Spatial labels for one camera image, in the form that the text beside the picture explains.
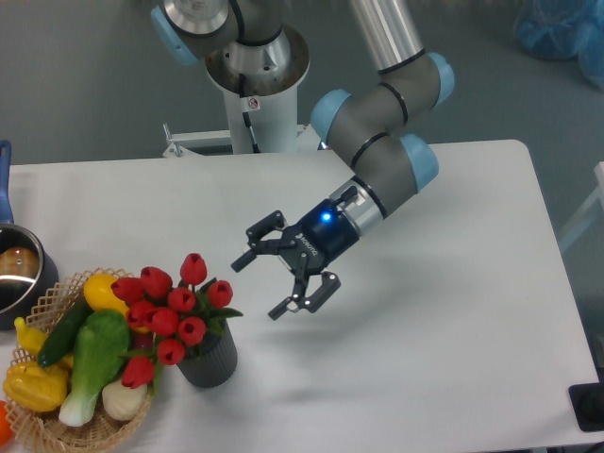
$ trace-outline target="yellow bell pepper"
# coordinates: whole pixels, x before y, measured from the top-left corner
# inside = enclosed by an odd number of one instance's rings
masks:
[[[34,361],[12,365],[3,388],[9,398],[24,408],[48,412],[58,408],[67,397],[67,370],[58,365],[41,368]]]
[[[21,347],[34,357],[38,357],[42,345],[48,338],[48,335],[34,327],[30,327],[25,323],[25,319],[19,317],[14,322],[15,329],[17,330],[17,341]],[[74,368],[74,355],[70,352],[65,355],[59,365],[65,368]]]

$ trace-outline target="blue pot handle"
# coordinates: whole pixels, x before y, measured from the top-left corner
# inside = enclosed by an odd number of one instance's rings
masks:
[[[0,141],[0,224],[14,224],[8,200],[8,176],[10,174],[10,142]]]

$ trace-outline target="pot rim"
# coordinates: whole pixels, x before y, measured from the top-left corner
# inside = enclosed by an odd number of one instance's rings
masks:
[[[33,283],[31,285],[29,285],[29,288],[21,297],[19,297],[17,300],[15,300],[12,304],[1,309],[0,316],[2,316],[5,313],[8,313],[11,309],[20,305],[21,303],[23,303],[23,301],[27,300],[30,297],[30,295],[35,291],[34,289],[38,286],[38,283],[40,283],[40,278],[42,276],[42,270],[44,268],[44,264],[46,261],[46,257],[44,255],[44,247],[42,247],[42,243],[40,242],[40,240],[34,233],[29,231],[27,228],[24,228],[22,226],[18,226],[15,224],[0,224],[0,233],[4,229],[13,229],[13,230],[16,230],[17,232],[19,232],[20,234],[25,235],[34,244],[34,247],[36,248],[36,250],[34,250],[34,251],[38,254],[39,264],[38,264],[38,273],[34,277]]]

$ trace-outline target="cooking pot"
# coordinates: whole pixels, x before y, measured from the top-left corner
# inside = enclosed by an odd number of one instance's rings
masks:
[[[59,280],[57,266],[40,240],[14,225],[8,200],[10,152],[10,142],[0,141],[0,330],[9,330],[15,318],[28,316],[38,298]]]

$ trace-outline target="wicker basket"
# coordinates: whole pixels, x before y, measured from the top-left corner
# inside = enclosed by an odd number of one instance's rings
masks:
[[[82,294],[83,284],[93,274],[106,273],[116,277],[131,277],[126,271],[96,269],[75,274],[46,292],[38,300],[31,314],[25,319],[30,327],[50,332],[64,312],[70,309]],[[12,352],[11,365],[33,361],[27,351],[18,347]],[[59,421],[59,410],[39,413],[19,406],[7,398],[7,420],[15,434],[15,440],[34,452],[94,452],[111,451],[123,442],[139,426],[151,405],[148,395],[135,417],[128,422],[119,422],[107,415],[101,398],[97,403],[92,420],[81,428],[70,428]]]

